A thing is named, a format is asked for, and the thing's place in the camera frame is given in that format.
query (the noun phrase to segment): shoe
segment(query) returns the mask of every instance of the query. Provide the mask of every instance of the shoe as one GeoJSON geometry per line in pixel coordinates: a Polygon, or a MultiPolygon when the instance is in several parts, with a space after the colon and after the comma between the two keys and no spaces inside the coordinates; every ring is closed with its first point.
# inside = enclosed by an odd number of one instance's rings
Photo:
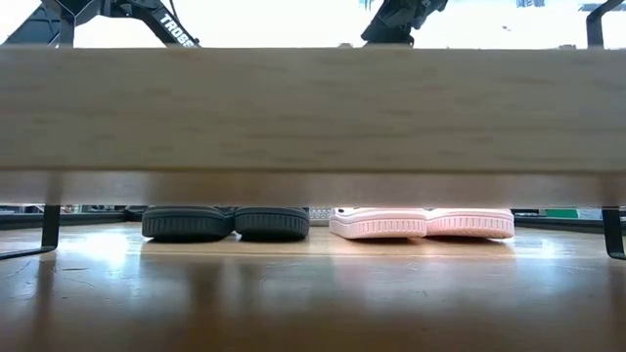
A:
{"type": "Polygon", "coordinates": [[[150,206],[142,217],[142,235],[163,242],[219,241],[234,230],[233,209],[150,206]]]}
{"type": "Polygon", "coordinates": [[[235,211],[235,232],[242,241],[301,241],[309,233],[309,208],[240,207],[235,211]]]}
{"type": "Polygon", "coordinates": [[[426,235],[420,208],[334,208],[331,232],[346,239],[415,238],[426,235]]]}
{"type": "Polygon", "coordinates": [[[508,209],[434,209],[428,213],[427,235],[509,239],[514,217],[508,209]]]}

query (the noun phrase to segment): metal stand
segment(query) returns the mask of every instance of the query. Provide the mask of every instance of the metal stand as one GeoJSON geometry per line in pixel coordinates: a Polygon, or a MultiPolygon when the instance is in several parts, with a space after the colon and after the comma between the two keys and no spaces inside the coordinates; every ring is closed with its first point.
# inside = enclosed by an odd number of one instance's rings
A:
{"type": "Polygon", "coordinates": [[[606,253],[613,259],[626,260],[624,240],[622,239],[622,223],[619,218],[619,208],[603,209],[604,241],[606,253]]]}
{"type": "Polygon", "coordinates": [[[46,205],[43,212],[43,230],[41,232],[41,246],[37,249],[17,250],[1,253],[0,260],[18,258],[21,256],[42,254],[57,249],[59,244],[59,221],[61,219],[60,205],[46,205]]]}
{"type": "Polygon", "coordinates": [[[606,0],[587,16],[587,47],[589,49],[604,49],[603,16],[623,2],[624,0],[606,0]]]}

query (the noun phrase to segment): pink shoe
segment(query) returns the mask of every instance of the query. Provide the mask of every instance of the pink shoe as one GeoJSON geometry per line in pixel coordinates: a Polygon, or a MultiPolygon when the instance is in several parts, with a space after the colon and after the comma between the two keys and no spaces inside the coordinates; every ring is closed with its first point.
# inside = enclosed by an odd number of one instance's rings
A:
{"type": "Polygon", "coordinates": [[[428,213],[427,226],[428,236],[514,236],[514,217],[508,209],[434,209],[428,213]]]}
{"type": "Polygon", "coordinates": [[[426,235],[419,208],[334,208],[331,232],[346,239],[413,238],[426,235]]]}

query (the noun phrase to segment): wooden board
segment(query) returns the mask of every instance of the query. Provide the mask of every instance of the wooden board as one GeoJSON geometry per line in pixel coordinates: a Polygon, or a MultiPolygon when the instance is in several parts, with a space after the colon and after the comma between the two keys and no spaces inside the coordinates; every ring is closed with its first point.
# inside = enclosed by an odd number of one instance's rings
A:
{"type": "Polygon", "coordinates": [[[619,51],[2,50],[0,199],[624,202],[625,62],[619,51]],[[82,172],[96,170],[110,173],[82,172]],[[197,183],[213,191],[181,193],[197,183]]]}

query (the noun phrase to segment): wooden floor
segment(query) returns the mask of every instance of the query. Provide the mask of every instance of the wooden floor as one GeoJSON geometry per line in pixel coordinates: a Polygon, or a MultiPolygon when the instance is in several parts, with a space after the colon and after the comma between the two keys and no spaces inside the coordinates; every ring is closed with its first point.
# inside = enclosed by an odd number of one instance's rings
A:
{"type": "MultiPolygon", "coordinates": [[[[0,351],[624,351],[626,263],[603,237],[145,242],[63,228],[0,263],[0,351]]],[[[0,233],[0,250],[37,230],[0,233]]]]}

